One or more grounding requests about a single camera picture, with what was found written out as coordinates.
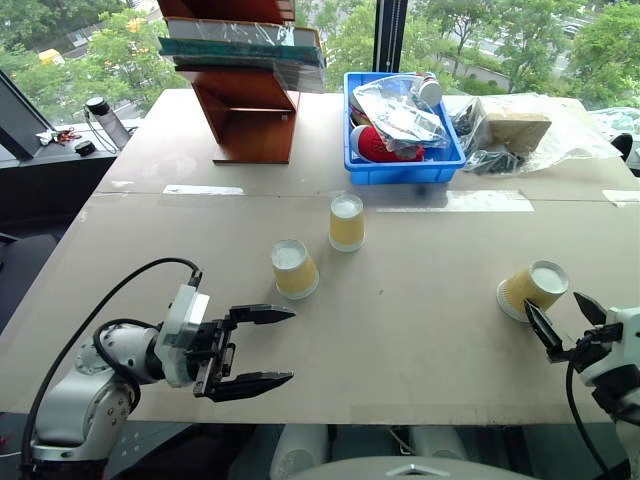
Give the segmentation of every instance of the cardboard box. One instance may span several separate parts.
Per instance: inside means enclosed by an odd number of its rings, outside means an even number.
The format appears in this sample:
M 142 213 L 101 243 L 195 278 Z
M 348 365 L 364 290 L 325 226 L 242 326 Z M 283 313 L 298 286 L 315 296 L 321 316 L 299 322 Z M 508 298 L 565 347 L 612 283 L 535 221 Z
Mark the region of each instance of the cardboard box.
M 500 97 L 478 97 L 475 104 L 478 148 L 504 145 L 519 154 L 533 152 L 551 126 L 551 120 L 529 103 L 502 103 Z

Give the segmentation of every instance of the black chair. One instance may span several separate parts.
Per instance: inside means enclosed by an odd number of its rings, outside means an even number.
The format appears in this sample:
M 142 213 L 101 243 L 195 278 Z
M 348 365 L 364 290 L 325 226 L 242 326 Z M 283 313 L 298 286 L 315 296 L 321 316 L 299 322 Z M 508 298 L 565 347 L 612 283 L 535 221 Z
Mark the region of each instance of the black chair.
M 18 238 L 0 233 L 0 333 L 57 243 L 50 234 Z

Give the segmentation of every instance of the wooden shelf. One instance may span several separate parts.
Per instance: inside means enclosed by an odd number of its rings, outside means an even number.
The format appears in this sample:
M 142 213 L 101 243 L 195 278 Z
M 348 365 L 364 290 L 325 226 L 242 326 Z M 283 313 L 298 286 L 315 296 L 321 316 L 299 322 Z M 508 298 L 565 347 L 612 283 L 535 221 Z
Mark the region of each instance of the wooden shelf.
M 219 163 L 289 163 L 299 92 L 271 71 L 180 66 L 221 147 Z
M 295 20 L 295 3 L 289 0 L 158 0 L 158 5 L 165 17 L 277 24 Z

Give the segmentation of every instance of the upside-down paper cup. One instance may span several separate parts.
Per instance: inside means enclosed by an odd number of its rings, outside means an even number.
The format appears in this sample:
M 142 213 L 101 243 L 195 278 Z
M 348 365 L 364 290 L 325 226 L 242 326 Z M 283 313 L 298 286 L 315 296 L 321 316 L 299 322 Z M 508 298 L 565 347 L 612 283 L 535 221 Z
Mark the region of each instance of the upside-down paper cup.
M 346 193 L 331 202 L 329 242 L 341 252 L 355 252 L 364 243 L 364 206 L 356 195 Z
M 271 250 L 276 287 L 283 297 L 300 300 L 318 286 L 320 276 L 307 248 L 298 240 L 280 240 Z
M 498 304 L 511 318 L 528 322 L 524 311 L 525 299 L 547 310 L 568 288 L 569 277 L 559 265 L 538 260 L 528 269 L 500 282 Z

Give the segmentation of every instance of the robotic arm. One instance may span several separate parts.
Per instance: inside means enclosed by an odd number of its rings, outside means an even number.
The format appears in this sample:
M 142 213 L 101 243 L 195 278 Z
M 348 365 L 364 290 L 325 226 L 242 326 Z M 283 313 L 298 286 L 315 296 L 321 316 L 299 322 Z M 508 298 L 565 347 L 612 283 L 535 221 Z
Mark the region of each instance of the robotic arm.
M 114 320 L 80 347 L 74 366 L 43 398 L 31 441 L 27 478 L 101 478 L 125 420 L 137 405 L 139 385 L 166 380 L 193 384 L 196 397 L 214 402 L 250 398 L 287 382 L 292 373 L 231 373 L 238 323 L 274 323 L 295 315 L 284 307 L 233 307 L 223 320 L 203 322 L 209 297 L 181 285 L 158 327 Z
M 640 307 L 606 311 L 586 295 L 574 296 L 594 328 L 585 331 L 572 349 L 564 349 L 551 320 L 529 300 L 525 300 L 527 318 L 549 360 L 569 362 L 568 368 L 578 372 L 585 385 L 595 387 L 593 398 L 615 422 L 629 464 L 616 467 L 607 478 L 640 479 Z M 585 442 L 591 450 L 590 440 Z

